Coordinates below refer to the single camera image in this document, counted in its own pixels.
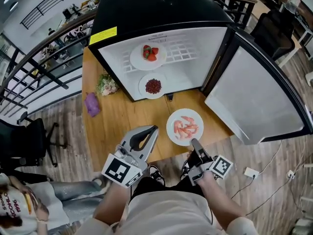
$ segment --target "jeans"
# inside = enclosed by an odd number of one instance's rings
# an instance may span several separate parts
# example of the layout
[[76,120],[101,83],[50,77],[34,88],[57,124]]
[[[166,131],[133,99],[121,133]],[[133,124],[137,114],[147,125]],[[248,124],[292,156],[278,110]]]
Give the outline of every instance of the jeans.
[[164,191],[164,190],[185,191],[185,192],[194,193],[194,194],[204,197],[204,194],[200,186],[198,185],[192,186],[189,180],[189,177],[185,177],[177,185],[172,186],[172,187],[165,187],[164,185],[162,185],[161,183],[159,183],[158,181],[154,180],[151,177],[144,177],[138,183],[138,186],[135,189],[131,197],[131,201],[133,200],[133,198],[135,198],[138,195],[141,195],[147,192]]
[[[93,215],[94,210],[97,208],[104,197],[104,194],[102,194],[95,197],[74,199],[81,195],[100,191],[101,188],[96,182],[81,181],[73,183],[50,183],[54,189],[56,197],[62,202],[63,210],[67,214],[70,223]],[[67,226],[68,225],[63,225],[49,230],[49,234],[57,234]]]

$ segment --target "plate of shrimp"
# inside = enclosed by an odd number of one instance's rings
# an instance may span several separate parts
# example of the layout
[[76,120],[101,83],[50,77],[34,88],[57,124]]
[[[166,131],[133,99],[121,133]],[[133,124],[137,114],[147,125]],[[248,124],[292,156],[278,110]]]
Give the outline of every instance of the plate of shrimp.
[[167,135],[175,144],[189,146],[192,139],[200,139],[203,134],[203,120],[191,109],[173,112],[166,123]]

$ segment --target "wooden table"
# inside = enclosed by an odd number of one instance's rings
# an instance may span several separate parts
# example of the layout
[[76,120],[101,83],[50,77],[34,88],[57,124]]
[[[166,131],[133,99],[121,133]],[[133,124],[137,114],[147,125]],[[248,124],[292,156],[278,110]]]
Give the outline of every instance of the wooden table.
[[[83,56],[83,101],[87,93],[95,91],[100,74],[104,70],[88,48]],[[187,152],[187,147],[174,144],[167,136],[166,122],[174,111],[190,108],[200,114],[204,122],[204,132],[200,139],[203,146],[220,141],[232,135],[227,126],[205,105],[205,96],[199,90],[189,90],[174,94],[169,102],[166,96],[155,100],[132,103],[119,90],[109,96],[99,96],[101,112],[90,117],[83,103],[83,121],[94,171],[101,171],[109,153],[115,151],[127,131],[143,125],[159,127],[159,137],[149,162]]]
[[[256,17],[256,19],[259,19],[260,16],[263,13],[268,13],[270,11],[270,9],[264,4],[262,3],[260,0],[258,0],[258,2],[254,5],[254,8],[252,10],[252,15]],[[285,59],[279,64],[279,67],[282,68],[288,61],[289,59],[292,58],[293,55],[295,55],[295,53],[301,49],[301,45],[299,43],[299,41],[295,38],[294,35],[292,35],[292,40],[294,41],[294,49],[287,55],[287,57],[285,57]]]

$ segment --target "fridge shelf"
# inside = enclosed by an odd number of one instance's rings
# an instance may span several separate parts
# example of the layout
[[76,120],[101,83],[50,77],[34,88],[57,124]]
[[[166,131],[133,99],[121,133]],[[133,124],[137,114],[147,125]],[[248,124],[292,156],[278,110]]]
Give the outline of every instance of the fridge shelf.
[[[193,42],[186,35],[175,35],[153,41],[162,44],[167,51],[166,64],[193,60],[200,54]],[[122,51],[122,67],[124,73],[137,71],[130,62],[131,50]]]

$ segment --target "shrimp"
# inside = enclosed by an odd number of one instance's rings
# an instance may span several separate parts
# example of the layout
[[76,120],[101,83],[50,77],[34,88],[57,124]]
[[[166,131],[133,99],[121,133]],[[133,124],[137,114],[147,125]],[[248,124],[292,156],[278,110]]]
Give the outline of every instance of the shrimp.
[[192,137],[192,132],[186,128],[181,128],[181,131],[187,134],[186,138],[191,138]]
[[174,122],[174,133],[177,133],[177,131],[179,130],[179,128],[182,128],[182,121],[180,120],[176,120]]
[[195,134],[195,133],[198,132],[199,127],[198,127],[196,124],[190,124],[190,125],[187,125],[187,126],[185,127],[185,129],[192,129],[192,130],[194,130],[194,131],[192,132],[192,134]]
[[182,140],[182,139],[185,139],[185,132],[183,132],[183,130],[182,130],[182,128],[178,128],[178,133],[179,133],[179,138],[177,138],[177,139],[179,139],[179,140]]
[[190,125],[195,123],[195,120],[192,117],[181,116],[181,118],[188,121]]

